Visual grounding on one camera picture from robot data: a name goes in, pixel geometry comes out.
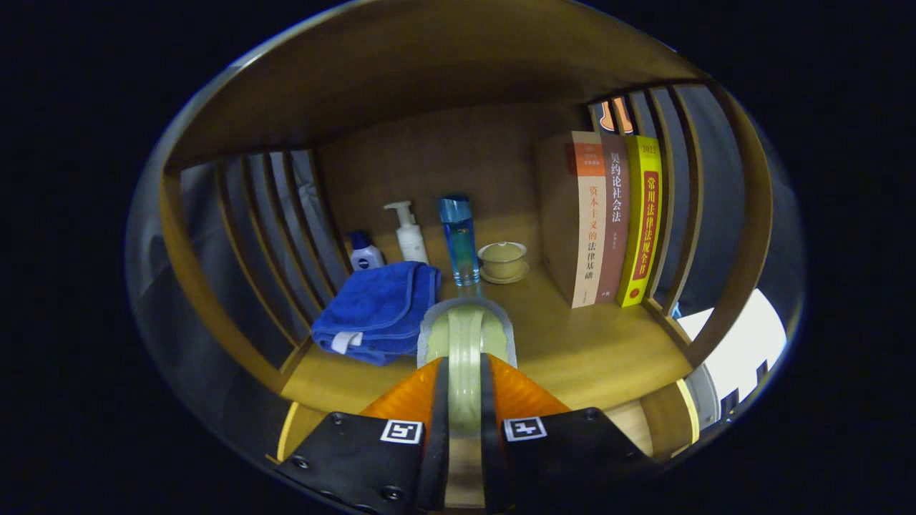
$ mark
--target book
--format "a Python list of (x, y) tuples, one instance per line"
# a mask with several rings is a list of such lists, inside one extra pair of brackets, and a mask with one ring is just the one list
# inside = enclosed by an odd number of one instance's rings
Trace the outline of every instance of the book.
[(617, 303), (639, 304), (655, 262), (661, 214), (661, 155), (654, 137), (626, 136), (630, 175), (630, 216), (626, 259)]
[(545, 264), (573, 308), (616, 299), (629, 217), (623, 137), (572, 131), (536, 151)]

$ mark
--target cup lid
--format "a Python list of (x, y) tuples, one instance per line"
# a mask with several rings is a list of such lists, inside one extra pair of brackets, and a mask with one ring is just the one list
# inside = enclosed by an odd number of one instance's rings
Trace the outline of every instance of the cup lid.
[(505, 263), (522, 258), (528, 253), (528, 248), (513, 241), (502, 241), (485, 245), (477, 251), (477, 256), (484, 261)]

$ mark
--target blue bottle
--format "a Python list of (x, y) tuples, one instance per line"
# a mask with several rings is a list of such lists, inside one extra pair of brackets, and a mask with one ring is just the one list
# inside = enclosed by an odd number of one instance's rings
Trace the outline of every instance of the blue bottle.
[(445, 230), (445, 241), (452, 258), (455, 284), (470, 286), (480, 282), (477, 249), (474, 245), (474, 221), (471, 204), (465, 195), (447, 195), (439, 199), (439, 217)]

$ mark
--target pump dispenser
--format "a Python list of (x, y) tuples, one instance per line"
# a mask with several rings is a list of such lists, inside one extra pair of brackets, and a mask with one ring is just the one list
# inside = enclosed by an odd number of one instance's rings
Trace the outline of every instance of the pump dispenser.
[(401, 247), (404, 260), (429, 265), (430, 259), (426, 257), (423, 234), (420, 233), (417, 219), (410, 212), (410, 201), (389, 203), (385, 205), (385, 209), (394, 209), (398, 212), (398, 220), (401, 223), (401, 227), (398, 228), (398, 245)]

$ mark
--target wooden back panel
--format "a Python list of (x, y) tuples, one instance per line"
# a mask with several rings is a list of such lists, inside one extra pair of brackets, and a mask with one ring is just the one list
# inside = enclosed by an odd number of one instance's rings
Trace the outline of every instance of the wooden back panel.
[(482, 105), (370, 126), (315, 150), (341, 237), (365, 230), (386, 262), (403, 260), (398, 217), (383, 205), (410, 200), (430, 263), (449, 276), (438, 199), (465, 193), (477, 248), (497, 241), (528, 246), (541, 259), (534, 142), (587, 130), (579, 105)]

